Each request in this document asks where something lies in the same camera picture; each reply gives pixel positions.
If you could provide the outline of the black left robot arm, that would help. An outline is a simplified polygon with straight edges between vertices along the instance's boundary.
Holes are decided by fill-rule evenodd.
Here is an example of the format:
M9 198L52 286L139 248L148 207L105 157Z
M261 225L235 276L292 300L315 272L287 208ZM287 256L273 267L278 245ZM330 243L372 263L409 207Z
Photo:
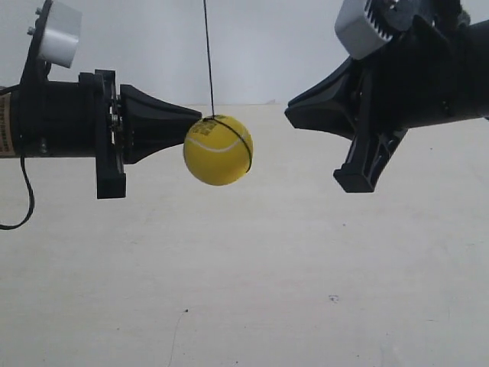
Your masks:
M117 84L112 70L50 80L53 65L72 65L82 14L59 1L36 14L20 82L1 92L1 156L95 158L97 197L123 198L125 166L181 145L202 115Z

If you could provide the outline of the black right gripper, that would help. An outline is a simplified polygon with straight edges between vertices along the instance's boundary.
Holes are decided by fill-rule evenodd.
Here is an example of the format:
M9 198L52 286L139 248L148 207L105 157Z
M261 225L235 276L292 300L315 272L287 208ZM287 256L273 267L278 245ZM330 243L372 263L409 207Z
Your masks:
M408 130L464 115L464 42L463 24L416 17L361 65L349 57L291 99L284 114L294 128L352 140L333 176L347 193L372 193Z

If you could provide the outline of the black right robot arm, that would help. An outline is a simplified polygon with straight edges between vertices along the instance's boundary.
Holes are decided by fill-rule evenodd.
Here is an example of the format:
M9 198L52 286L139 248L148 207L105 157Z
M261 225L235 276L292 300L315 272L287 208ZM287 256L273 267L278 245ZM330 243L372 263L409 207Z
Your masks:
M335 34L348 58L291 99L294 128L351 142L334 178L371 193L412 128L488 116L488 23L459 1L345 1Z

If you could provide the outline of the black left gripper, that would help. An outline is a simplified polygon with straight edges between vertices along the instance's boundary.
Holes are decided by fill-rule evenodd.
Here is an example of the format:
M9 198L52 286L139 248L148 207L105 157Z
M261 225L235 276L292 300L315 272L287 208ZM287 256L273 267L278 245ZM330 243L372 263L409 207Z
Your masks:
M181 145L193 124L202 118L194 109L156 99L132 85L120 85L114 70L79 75L88 121L94 127L96 197L126 197L124 164L136 164L166 148Z

